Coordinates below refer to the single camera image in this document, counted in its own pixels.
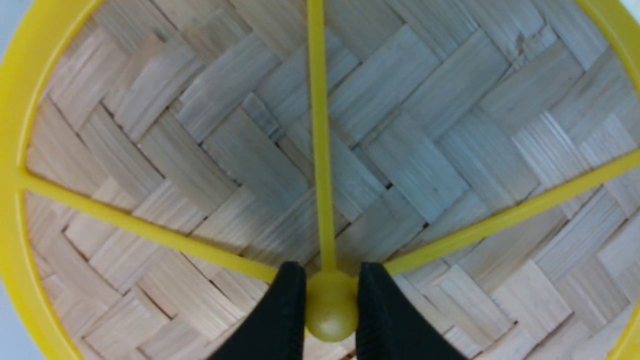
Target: yellow rim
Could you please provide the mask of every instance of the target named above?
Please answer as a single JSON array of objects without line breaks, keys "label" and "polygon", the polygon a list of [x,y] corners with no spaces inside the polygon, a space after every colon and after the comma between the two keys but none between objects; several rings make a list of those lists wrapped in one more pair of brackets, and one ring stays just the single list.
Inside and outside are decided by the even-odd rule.
[{"label": "yellow rim", "polygon": [[[0,215],[13,219],[0,224],[0,275],[13,304],[45,357],[80,358],[67,337],[40,285],[26,232],[24,191],[31,190],[79,211],[110,222],[142,237],[213,263],[270,281],[275,270],[197,241],[158,228],[108,206],[96,203],[35,177],[26,170],[25,152],[38,100],[58,57],[84,20],[102,0],[36,0],[20,25],[0,67]],[[621,3],[578,0],[618,52],[640,89],[640,26]],[[333,206],[327,119],[324,14],[322,0],[309,0],[310,69],[317,163],[319,224],[323,268],[335,269]],[[640,151],[633,152],[586,176],[480,224],[469,227],[387,264],[398,274],[420,267],[485,236],[515,225],[583,191],[638,167]],[[640,307],[611,356],[640,356]]]}]

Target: yellow plastic rod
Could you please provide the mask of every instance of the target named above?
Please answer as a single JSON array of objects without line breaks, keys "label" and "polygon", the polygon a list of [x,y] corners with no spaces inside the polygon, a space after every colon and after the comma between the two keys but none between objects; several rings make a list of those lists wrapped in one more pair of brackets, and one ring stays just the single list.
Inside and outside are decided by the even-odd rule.
[{"label": "yellow plastic rod", "polygon": [[535,199],[389,261],[385,264],[385,267],[392,275],[415,270],[454,251],[476,243],[487,236],[543,213],[638,166],[640,166],[640,150],[631,152],[578,179],[558,186]]},{"label": "yellow plastic rod", "polygon": [[151,224],[115,208],[71,192],[27,172],[21,175],[20,185],[27,190],[39,193],[51,200],[67,205],[91,217],[117,226],[142,238],[154,241],[160,245],[164,245],[165,247],[210,261],[211,263],[262,281],[271,282],[275,278],[276,270],[266,265],[250,261],[241,256],[216,249],[206,243],[189,239],[186,236],[163,229],[158,225]]},{"label": "yellow plastic rod", "polygon": [[324,1],[308,2],[309,70],[316,163],[316,196],[320,234],[320,256],[324,271],[336,270],[333,225],[331,144],[324,50]]}]

